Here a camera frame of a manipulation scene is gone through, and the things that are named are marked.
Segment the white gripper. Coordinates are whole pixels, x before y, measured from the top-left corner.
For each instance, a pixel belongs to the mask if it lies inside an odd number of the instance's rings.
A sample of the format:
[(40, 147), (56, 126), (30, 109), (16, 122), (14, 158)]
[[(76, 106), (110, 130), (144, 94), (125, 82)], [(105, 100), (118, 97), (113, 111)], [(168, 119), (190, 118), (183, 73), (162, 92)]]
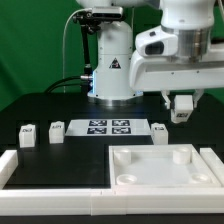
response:
[(203, 89), (224, 87), (224, 43), (209, 46), (208, 52), (195, 63), (173, 61), (170, 57), (142, 57), (134, 52), (129, 72), (130, 87), (135, 91), (162, 91), (170, 109), (170, 91), (192, 90), (197, 107)]

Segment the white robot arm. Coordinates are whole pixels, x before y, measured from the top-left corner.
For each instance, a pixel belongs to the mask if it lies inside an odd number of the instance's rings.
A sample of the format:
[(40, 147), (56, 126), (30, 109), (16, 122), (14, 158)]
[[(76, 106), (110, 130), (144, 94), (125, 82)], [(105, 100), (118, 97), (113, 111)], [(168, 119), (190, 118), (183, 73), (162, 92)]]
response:
[[(109, 105), (145, 92), (224, 87), (224, 44), (213, 45), (215, 0), (76, 0), (82, 26), (98, 38), (88, 97)], [(132, 35), (125, 7), (162, 12), (159, 26)]]

